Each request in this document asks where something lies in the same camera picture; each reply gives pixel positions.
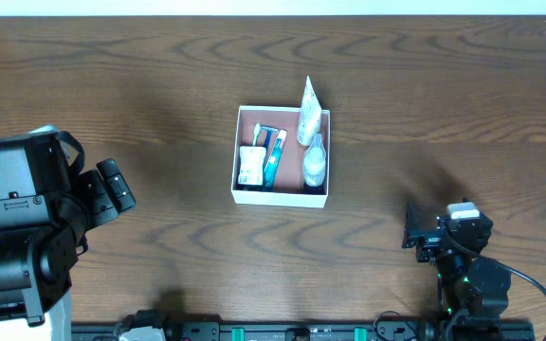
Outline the clear spray bottle dark liquid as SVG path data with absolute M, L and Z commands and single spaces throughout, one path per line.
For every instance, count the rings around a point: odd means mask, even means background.
M 305 151 L 302 162 L 303 191 L 307 194 L 323 194 L 326 177 L 327 153 L 322 134 L 315 134 Z

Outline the green and white packet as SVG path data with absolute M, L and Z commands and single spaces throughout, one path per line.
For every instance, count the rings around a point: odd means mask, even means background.
M 237 183 L 241 186 L 258 187 L 264 182 L 264 158 L 266 148 L 241 146 L 240 169 Z

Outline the teal toothpaste tube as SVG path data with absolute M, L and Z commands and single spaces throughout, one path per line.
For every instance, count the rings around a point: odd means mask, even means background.
M 271 191 L 275 182 L 277 168 L 279 166 L 287 131 L 280 130 L 275 139 L 273 149 L 264 167 L 264 190 Z

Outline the white cream tube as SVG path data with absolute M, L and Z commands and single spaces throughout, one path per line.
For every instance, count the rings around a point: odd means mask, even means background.
M 312 144 L 321 126 L 321 106 L 309 76 L 306 77 L 300 106 L 297 141 L 305 147 Z

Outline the blue disposable razor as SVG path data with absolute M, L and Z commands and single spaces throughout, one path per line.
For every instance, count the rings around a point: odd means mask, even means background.
M 267 149 L 268 146 L 269 146 L 271 136 L 273 134 L 277 134 L 280 130 L 278 128 L 261 125 L 261 131 L 266 132 L 266 136 L 265 136 L 265 140 L 264 140 L 264 147 Z

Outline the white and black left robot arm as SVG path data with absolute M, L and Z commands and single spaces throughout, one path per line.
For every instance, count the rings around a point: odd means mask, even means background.
M 0 139 L 0 340 L 69 340 L 70 271 L 88 231 L 132 209 L 117 162 L 45 126 Z

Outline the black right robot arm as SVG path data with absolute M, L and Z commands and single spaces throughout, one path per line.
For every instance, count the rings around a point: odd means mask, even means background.
M 402 247 L 413 248 L 417 261 L 436 266 L 441 307 L 449 315 L 465 310 L 468 318 L 498 320 L 509 305 L 510 273 L 482 255 L 492 227 L 472 202 L 448 205 L 430 229 L 407 206 Z

